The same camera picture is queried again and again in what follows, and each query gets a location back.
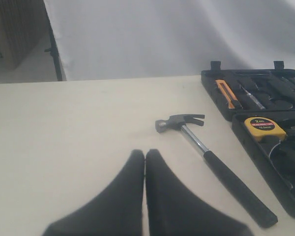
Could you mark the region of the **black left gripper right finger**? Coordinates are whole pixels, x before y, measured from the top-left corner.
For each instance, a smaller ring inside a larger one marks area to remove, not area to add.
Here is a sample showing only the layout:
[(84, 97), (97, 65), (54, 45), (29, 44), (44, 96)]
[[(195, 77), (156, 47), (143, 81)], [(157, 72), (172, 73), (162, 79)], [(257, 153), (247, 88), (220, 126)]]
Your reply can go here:
[(251, 236), (249, 227), (190, 191), (157, 149), (146, 155), (146, 196), (151, 236)]

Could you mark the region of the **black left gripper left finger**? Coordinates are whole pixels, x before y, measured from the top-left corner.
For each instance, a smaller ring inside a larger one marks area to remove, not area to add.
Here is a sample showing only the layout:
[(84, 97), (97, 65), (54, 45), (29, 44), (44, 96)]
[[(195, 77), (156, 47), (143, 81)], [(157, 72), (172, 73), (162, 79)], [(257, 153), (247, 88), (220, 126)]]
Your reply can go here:
[(114, 180), (83, 207), (51, 223), (46, 236), (141, 236), (145, 156), (139, 149)]

